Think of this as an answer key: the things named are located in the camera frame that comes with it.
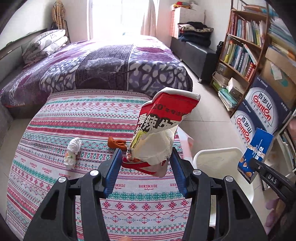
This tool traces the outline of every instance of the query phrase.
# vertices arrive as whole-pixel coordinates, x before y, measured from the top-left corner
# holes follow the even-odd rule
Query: rolled diaper
[[[64,165],[67,169],[71,169],[75,166],[76,155],[80,150],[80,146],[81,146],[81,140],[79,137],[76,137],[70,140],[67,147],[67,153],[64,157]]]

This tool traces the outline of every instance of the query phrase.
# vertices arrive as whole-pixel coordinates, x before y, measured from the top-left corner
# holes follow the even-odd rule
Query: orange cloth
[[[125,140],[114,140],[112,137],[108,138],[108,147],[112,149],[119,148],[122,151],[127,151],[128,149]]]

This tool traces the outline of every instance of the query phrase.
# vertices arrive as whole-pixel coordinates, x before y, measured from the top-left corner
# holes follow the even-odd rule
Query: plaid cloth
[[[58,29],[66,29],[64,13],[65,8],[63,3],[60,0],[56,1],[52,9],[52,20],[55,22]]]

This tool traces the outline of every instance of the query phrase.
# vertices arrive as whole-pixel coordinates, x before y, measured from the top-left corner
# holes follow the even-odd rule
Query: black leather bench
[[[210,48],[172,37],[170,48],[198,76],[199,82],[211,82],[218,56]]]

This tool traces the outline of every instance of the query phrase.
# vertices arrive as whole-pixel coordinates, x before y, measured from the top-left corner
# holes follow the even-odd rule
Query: hand
[[[133,241],[133,239],[129,238],[127,236],[124,236],[124,237],[120,238],[118,241]]]

